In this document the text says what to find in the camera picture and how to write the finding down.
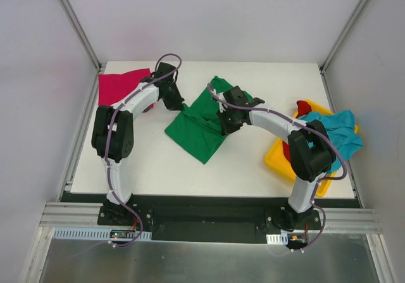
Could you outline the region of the green t shirt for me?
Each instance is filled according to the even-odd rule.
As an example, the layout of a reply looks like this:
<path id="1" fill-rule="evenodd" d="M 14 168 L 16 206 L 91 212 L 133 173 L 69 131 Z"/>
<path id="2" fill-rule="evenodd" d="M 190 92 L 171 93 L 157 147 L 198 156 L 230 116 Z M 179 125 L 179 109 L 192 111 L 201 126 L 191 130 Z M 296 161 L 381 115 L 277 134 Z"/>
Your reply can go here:
<path id="1" fill-rule="evenodd" d="M 223 144 L 219 104 L 205 88 L 197 99 L 175 117 L 165 134 L 196 160 L 206 164 Z"/>

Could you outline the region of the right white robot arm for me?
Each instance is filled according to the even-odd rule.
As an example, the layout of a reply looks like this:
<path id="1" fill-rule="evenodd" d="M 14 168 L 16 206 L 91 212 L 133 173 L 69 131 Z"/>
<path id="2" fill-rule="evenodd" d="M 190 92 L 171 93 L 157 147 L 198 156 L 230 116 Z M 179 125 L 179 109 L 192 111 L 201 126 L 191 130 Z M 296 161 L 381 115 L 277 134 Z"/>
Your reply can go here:
<path id="1" fill-rule="evenodd" d="M 265 108 L 262 99 L 249 99 L 238 86 L 213 97 L 219 104 L 217 116 L 225 135 L 246 124 L 262 128 L 287 143 L 296 177 L 285 208 L 272 217 L 272 222 L 289 232 L 302 227 L 313 211 L 318 183 L 337 157 L 323 124 L 318 120 L 305 122 Z"/>

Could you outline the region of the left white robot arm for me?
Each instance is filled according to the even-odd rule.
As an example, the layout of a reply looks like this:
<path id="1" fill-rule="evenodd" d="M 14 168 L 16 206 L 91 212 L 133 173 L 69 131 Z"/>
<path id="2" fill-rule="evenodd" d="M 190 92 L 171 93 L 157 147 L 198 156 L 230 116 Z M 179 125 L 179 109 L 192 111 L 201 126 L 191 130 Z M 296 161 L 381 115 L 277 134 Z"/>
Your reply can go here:
<path id="1" fill-rule="evenodd" d="M 133 209 L 127 205 L 132 191 L 125 173 L 126 161 L 134 148 L 134 122 L 160 100 L 169 111 L 184 108 L 184 98 L 177 87 L 180 65 L 157 62 L 155 71 L 140 78 L 128 94 L 115 103 L 97 107 L 91 146 L 102 159 L 106 172 L 108 192 L 104 213 L 111 213 L 119 225 L 128 225 L 134 217 Z"/>

